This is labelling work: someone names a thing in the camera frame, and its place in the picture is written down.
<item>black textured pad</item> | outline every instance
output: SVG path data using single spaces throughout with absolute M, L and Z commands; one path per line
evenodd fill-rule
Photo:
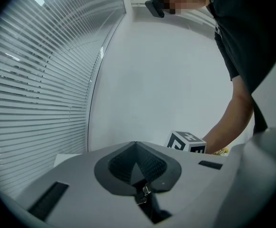
M 131 185 L 135 164 L 155 193 L 170 191 L 181 175 L 181 166 L 175 159 L 147 143 L 130 142 L 95 164 L 95 178 L 114 195 L 135 196 L 137 190 Z
M 210 168 L 217 169 L 217 170 L 220 170 L 222 167 L 222 164 L 209 162 L 209 161 L 200 161 L 199 165 L 203 165 L 203 166 L 210 167 Z
M 44 221 L 68 187 L 69 185 L 55 182 L 28 210 L 28 212 Z

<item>sleeve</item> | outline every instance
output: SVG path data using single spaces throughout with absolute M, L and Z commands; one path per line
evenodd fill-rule
M 224 47 L 222 39 L 221 39 L 221 35 L 219 35 L 217 32 L 215 32 L 215 41 L 217 43 L 217 46 L 219 48 L 220 53 L 222 54 L 222 57 L 223 57 L 224 62 L 225 62 L 225 65 L 228 68 L 229 76 L 230 76 L 230 78 L 232 80 L 234 77 L 238 76 L 239 73 L 236 70 L 234 64 L 232 63 L 231 59 L 229 58 L 229 56 L 228 56 L 228 54 L 227 54 L 227 52 L 225 50 L 225 47 Z

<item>window blind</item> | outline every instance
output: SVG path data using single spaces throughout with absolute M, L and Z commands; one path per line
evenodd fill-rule
M 0 191 L 83 153 L 103 47 L 123 0 L 11 0 L 0 15 Z

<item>gray plastic surface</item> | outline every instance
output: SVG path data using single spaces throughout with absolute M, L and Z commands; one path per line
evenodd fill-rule
M 103 156 L 125 146 L 82 154 L 59 164 L 29 185 L 17 198 L 28 209 L 55 181 L 69 185 L 49 214 L 46 223 L 58 228 L 147 227 L 152 223 L 141 212 L 134 197 L 112 195 L 95 179 L 94 166 Z
M 9 211 L 26 227 L 29 228 L 54 228 L 24 210 L 16 201 L 0 192 L 0 198 Z
M 55 181 L 69 184 L 46 222 L 67 227 L 151 227 L 133 197 L 113 195 L 95 179 L 95 163 L 125 146 L 119 144 L 73 157 L 25 189 L 18 203 L 28 209 Z M 144 144 L 174 158 L 182 173 L 174 187 L 155 194 L 161 210 L 172 216 L 157 227 L 234 227 L 255 216 L 276 191 L 276 129 L 234 146 L 228 157 L 183 152 Z M 200 161 L 223 164 L 220 170 Z

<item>white wall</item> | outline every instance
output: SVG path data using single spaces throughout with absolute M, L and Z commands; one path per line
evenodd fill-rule
M 171 130 L 203 137 L 221 118 L 232 84 L 213 40 L 125 16 L 103 59 L 89 150 L 126 141 L 164 144 Z M 243 133 L 235 143 L 243 143 Z

